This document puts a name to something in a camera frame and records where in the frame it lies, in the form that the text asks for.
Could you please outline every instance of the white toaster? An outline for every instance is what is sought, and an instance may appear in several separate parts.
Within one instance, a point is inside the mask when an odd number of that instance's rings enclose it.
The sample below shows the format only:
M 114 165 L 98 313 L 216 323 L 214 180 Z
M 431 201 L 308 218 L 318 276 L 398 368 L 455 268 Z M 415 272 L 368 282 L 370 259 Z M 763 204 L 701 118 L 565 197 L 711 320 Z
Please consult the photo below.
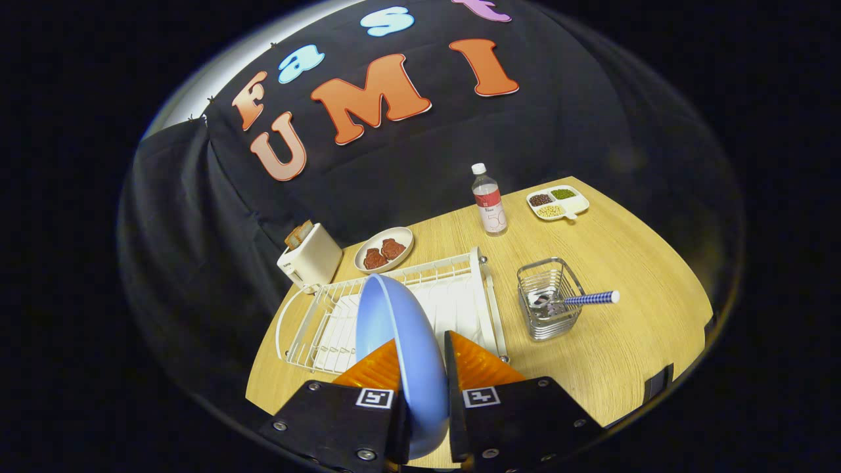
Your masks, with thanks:
M 287 247 L 278 258 L 278 267 L 306 294 L 313 294 L 322 284 L 329 284 L 339 268 L 342 250 L 316 223 L 309 235 L 294 250 Z

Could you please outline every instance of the toast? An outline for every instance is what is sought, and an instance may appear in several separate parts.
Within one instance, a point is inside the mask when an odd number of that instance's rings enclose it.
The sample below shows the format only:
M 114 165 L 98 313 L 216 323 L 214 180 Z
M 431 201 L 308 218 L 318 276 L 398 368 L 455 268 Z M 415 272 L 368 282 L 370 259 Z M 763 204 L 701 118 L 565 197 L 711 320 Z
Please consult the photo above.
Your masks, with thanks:
M 283 240 L 286 243 L 286 246 L 289 247 L 290 250 L 294 250 L 295 248 L 301 246 L 301 243 L 304 242 L 304 239 L 309 235 L 309 233 L 313 230 L 313 222 L 306 221 L 299 226 L 296 226 L 292 233 L 289 233 L 289 236 Z

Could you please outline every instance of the black fabric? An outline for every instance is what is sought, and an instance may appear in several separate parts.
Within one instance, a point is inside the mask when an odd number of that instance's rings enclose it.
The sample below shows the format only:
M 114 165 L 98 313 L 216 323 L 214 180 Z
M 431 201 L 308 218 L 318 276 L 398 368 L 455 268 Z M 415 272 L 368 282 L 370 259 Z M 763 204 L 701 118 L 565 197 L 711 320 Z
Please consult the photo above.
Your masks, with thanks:
M 396 5 L 410 9 L 412 27 L 374 38 L 359 26 L 364 15 Z M 509 2 L 505 12 L 514 19 L 508 24 L 456 3 L 352 5 L 267 45 L 214 97 L 206 124 L 185 122 L 140 143 L 120 204 L 120 265 L 138 324 L 179 383 L 254 428 L 260 416 L 245 400 L 247 378 L 291 287 L 275 266 L 283 239 L 312 219 L 344 247 L 470 205 L 475 162 L 486 164 L 503 194 L 581 178 L 679 252 L 692 251 L 670 215 L 720 212 L 732 198 L 704 192 L 717 173 L 708 168 L 723 156 L 699 117 L 637 60 L 575 22 L 529 3 Z M 468 63 L 448 48 L 469 38 L 497 44 L 518 92 L 484 98 L 473 91 Z M 309 44 L 325 59 L 279 83 L 278 63 Z M 379 128 L 363 125 L 361 138 L 338 146 L 312 90 L 335 77 L 361 87 L 368 64 L 394 53 L 406 56 L 405 70 L 432 109 L 399 122 L 383 117 Z M 264 110 L 243 132 L 230 104 L 259 71 L 268 72 Z M 287 161 L 288 148 L 270 130 L 286 111 L 308 158 L 297 178 L 279 182 L 249 146 L 269 132 Z M 700 167 L 689 181 L 688 167 Z

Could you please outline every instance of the white wire dish rack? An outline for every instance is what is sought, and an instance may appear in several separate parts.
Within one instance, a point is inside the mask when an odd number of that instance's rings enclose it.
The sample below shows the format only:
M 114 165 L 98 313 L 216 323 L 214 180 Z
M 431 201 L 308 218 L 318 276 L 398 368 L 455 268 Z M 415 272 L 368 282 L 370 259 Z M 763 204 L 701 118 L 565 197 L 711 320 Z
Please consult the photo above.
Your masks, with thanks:
M 412 291 L 435 331 L 442 353 L 444 332 L 452 330 L 508 361 L 494 281 L 488 259 L 479 247 L 382 275 L 398 280 Z M 311 372 L 338 375 L 357 362 L 357 310 L 365 280 L 321 286 L 286 352 L 288 363 Z

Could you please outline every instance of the red beans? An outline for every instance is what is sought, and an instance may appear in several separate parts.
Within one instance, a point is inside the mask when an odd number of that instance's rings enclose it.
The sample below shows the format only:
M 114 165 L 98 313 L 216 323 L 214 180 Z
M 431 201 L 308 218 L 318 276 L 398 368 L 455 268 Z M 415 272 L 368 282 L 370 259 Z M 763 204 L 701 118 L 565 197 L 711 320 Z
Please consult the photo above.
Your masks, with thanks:
M 546 195 L 546 194 L 538 194 L 538 195 L 535 195 L 531 199 L 528 200 L 528 203 L 531 204 L 532 207 L 537 207 L 539 205 L 548 204 L 549 202 L 552 202 L 552 200 L 549 199 L 549 196 Z

